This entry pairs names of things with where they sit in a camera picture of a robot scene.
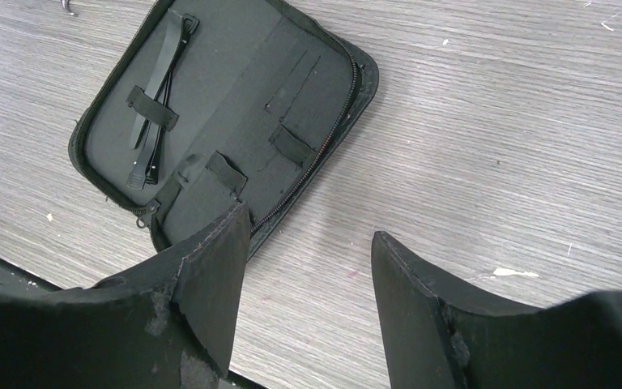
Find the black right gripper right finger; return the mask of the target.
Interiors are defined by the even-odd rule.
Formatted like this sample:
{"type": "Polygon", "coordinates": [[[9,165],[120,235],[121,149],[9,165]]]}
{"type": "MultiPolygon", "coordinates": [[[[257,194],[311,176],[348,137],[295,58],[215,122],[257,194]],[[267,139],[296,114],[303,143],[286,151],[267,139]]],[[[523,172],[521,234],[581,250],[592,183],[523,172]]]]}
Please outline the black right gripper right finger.
{"type": "Polygon", "coordinates": [[[529,306],[384,231],[373,236],[371,265],[393,388],[622,388],[622,291],[529,306]]]}

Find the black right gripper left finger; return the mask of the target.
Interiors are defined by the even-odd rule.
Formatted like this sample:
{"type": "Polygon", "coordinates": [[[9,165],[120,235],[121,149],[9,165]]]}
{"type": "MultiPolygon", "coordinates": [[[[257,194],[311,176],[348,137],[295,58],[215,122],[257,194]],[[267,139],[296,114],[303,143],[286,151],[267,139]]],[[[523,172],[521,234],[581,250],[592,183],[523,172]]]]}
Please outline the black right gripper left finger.
{"type": "Polygon", "coordinates": [[[0,388],[248,388],[229,368],[249,252],[243,203],[94,286],[0,292],[0,388]]]}

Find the black curved hair clip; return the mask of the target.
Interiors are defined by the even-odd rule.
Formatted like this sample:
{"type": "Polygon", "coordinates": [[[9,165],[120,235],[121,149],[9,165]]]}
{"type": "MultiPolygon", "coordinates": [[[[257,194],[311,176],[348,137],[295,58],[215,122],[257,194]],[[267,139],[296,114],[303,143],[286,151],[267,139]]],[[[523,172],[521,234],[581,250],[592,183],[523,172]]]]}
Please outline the black curved hair clip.
{"type": "MultiPolygon", "coordinates": [[[[177,53],[178,57],[176,61],[173,63],[172,69],[169,71],[166,80],[164,81],[164,85],[161,88],[159,97],[157,101],[161,104],[162,108],[167,108],[174,113],[168,107],[168,100],[170,97],[170,92],[172,88],[172,80],[173,80],[173,72],[177,61],[179,60],[183,50],[187,46],[190,41],[190,38],[194,34],[195,30],[199,25],[199,20],[194,16],[189,14],[181,14],[183,17],[183,46],[179,48],[177,53]]],[[[158,152],[160,140],[162,134],[166,130],[171,130],[177,121],[174,122],[174,125],[169,127],[159,126],[157,124],[152,124],[151,122],[146,122],[145,127],[143,128],[142,137],[138,142],[139,154],[133,163],[133,168],[130,171],[129,177],[127,179],[126,185],[133,190],[141,190],[147,184],[155,184],[158,181],[158,173],[156,168],[156,153],[158,152]]]]}

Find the black zip tool case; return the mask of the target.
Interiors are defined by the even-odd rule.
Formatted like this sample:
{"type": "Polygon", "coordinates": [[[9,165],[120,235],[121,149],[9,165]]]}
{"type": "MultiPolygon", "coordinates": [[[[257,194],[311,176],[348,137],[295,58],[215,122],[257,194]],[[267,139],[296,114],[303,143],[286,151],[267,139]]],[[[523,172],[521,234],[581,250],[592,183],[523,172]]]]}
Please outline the black zip tool case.
{"type": "Polygon", "coordinates": [[[157,1],[79,119],[72,165],[135,215],[161,251],[236,203],[249,209],[255,253],[368,108],[379,84],[372,57],[285,1],[157,1]],[[126,183],[140,149],[127,97],[147,86],[167,14],[199,25],[173,72],[158,181],[126,183]]]}

